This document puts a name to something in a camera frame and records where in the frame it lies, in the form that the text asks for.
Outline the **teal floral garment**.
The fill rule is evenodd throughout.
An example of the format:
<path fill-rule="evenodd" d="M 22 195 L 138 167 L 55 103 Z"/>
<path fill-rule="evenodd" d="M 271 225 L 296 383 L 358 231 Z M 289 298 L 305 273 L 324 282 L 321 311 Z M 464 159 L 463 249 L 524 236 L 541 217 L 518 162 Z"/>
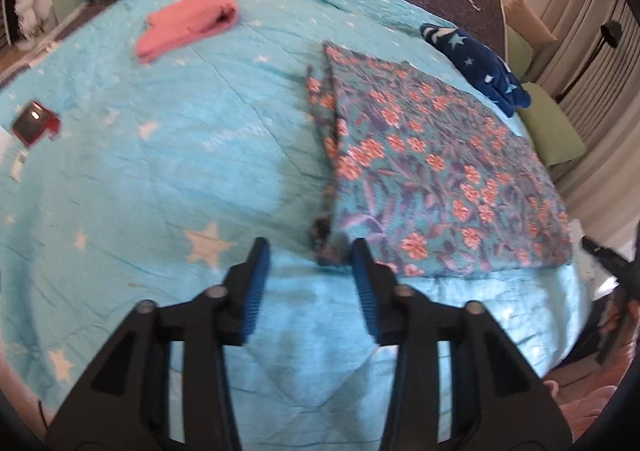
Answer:
<path fill-rule="evenodd" d="M 324 43 L 308 102 L 332 170 L 314 222 L 322 265 L 356 240 L 405 277 L 559 267 L 565 206 L 528 141 L 469 93 Z"/>

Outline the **green cushion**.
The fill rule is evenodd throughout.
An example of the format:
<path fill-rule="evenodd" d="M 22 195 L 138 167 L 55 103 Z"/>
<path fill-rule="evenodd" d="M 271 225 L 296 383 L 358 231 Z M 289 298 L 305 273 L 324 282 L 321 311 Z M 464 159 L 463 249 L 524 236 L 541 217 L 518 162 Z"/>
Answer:
<path fill-rule="evenodd" d="M 530 104 L 518 108 L 518 115 L 542 164 L 551 167 L 583 156 L 586 145 L 559 104 L 535 83 L 524 83 L 523 89 L 529 94 Z"/>
<path fill-rule="evenodd" d="M 506 63 L 511 71 L 520 81 L 524 81 L 534 60 L 534 48 L 510 26 L 506 27 L 506 55 Z"/>

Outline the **white paper card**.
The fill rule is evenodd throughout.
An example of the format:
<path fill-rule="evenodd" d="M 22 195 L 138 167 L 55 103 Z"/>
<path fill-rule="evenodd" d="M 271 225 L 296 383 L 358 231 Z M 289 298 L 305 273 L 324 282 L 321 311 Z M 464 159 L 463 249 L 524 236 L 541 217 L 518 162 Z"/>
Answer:
<path fill-rule="evenodd" d="M 3 163 L 6 155 L 11 150 L 14 141 L 14 136 L 5 130 L 3 127 L 0 128 L 0 164 Z"/>

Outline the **red phone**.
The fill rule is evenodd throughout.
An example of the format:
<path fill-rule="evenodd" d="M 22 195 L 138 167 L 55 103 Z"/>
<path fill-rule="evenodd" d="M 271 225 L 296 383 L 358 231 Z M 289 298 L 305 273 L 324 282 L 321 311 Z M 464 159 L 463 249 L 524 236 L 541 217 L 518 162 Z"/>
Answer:
<path fill-rule="evenodd" d="M 43 136 L 58 136 L 61 125 L 62 121 L 55 112 L 32 100 L 17 113 L 11 132 L 25 148 L 30 148 Z"/>

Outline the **navy star fleece garment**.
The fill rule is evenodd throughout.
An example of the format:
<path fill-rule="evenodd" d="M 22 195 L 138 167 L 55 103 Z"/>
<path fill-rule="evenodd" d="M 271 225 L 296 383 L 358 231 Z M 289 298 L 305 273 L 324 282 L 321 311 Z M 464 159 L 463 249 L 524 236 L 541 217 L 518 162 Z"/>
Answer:
<path fill-rule="evenodd" d="M 468 31 L 423 23 L 420 33 L 427 44 L 444 54 L 466 81 L 508 118 L 532 103 L 504 60 Z"/>

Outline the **beige curtain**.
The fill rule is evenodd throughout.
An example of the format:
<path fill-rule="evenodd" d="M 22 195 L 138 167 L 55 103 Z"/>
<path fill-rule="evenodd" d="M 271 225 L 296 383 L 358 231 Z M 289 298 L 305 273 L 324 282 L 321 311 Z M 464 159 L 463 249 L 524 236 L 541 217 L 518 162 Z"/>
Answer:
<path fill-rule="evenodd" d="M 556 41 L 529 76 L 586 146 L 552 177 L 570 216 L 623 249 L 639 220 L 639 22 L 628 0 L 550 0 L 542 21 Z"/>

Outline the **beige pillow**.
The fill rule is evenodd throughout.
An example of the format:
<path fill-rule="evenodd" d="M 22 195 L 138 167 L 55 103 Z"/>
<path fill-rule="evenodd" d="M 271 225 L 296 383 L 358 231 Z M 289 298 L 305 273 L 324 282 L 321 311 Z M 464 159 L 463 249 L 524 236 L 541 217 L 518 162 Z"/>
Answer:
<path fill-rule="evenodd" d="M 526 0 L 511 0 L 505 4 L 506 24 L 533 47 L 535 55 L 550 55 L 558 39 L 548 29 Z"/>

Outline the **white plush toy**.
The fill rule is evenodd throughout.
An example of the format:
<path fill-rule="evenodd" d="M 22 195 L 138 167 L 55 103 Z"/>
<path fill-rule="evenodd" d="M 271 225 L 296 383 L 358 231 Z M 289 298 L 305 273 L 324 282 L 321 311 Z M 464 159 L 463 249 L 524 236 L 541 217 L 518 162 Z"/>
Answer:
<path fill-rule="evenodd" d="M 29 40 L 39 34 L 39 20 L 35 13 L 36 0 L 15 0 L 14 11 L 22 37 Z"/>

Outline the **pink folded garment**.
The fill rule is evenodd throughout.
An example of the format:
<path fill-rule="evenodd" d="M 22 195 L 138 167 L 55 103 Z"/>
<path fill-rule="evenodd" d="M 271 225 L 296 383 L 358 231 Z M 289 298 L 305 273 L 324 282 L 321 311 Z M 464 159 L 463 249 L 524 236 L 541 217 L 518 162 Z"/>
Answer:
<path fill-rule="evenodd" d="M 166 52 L 228 31 L 239 20 L 236 0 L 177 0 L 146 17 L 136 56 L 150 63 Z"/>

